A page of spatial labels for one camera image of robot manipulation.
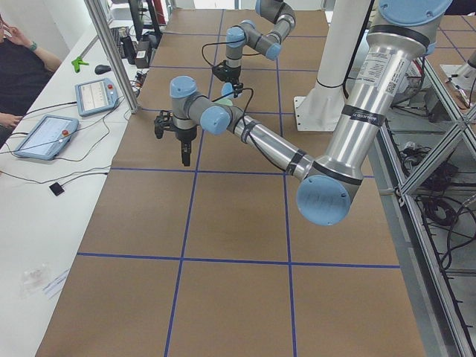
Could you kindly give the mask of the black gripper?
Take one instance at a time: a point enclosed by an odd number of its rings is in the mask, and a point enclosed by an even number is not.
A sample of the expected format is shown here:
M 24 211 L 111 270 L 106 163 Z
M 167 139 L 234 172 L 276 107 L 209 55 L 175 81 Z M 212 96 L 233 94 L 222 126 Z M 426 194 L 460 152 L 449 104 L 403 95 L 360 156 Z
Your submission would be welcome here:
M 168 110 L 161 110 L 154 120 L 154 133 L 157 139 L 162 139 L 165 132 L 175 132 L 173 123 L 173 113 Z M 190 166 L 192 153 L 192 141 L 196 139 L 197 128 L 176 130 L 176 138 L 181 141 L 181 162 L 185 167 Z
M 232 83 L 233 98 L 241 96 L 244 85 L 239 80 L 241 74 L 241 67 L 231 67 L 226 61 L 212 67 L 213 75 L 220 81 Z

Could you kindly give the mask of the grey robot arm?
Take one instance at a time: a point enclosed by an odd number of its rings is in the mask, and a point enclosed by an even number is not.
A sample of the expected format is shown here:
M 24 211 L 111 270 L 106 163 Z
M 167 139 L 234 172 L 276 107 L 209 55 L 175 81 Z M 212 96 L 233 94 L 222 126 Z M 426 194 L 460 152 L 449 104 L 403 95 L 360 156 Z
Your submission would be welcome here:
M 241 95 L 243 84 L 239 77 L 244 47 L 248 46 L 258 54 L 274 61 L 282 50 L 284 39 L 295 28 L 295 12 L 284 1 L 257 1 L 255 10 L 274 27 L 271 32 L 264 34 L 258 31 L 251 20 L 244 20 L 227 29 L 225 59 L 212 67 L 213 75 L 223 82 L 223 97 L 237 98 Z
M 317 158 L 246 110 L 209 99 L 188 76 L 171 80 L 172 108 L 155 119 L 155 136 L 173 132 L 183 165 L 189 166 L 199 129 L 212 135 L 230 132 L 299 179 L 297 207 L 307 220 L 334 225 L 350 210 L 364 178 L 364 159 L 410 64 L 434 50 L 449 6 L 449 1 L 336 2 L 315 86 L 295 105 L 299 129 L 332 133 Z

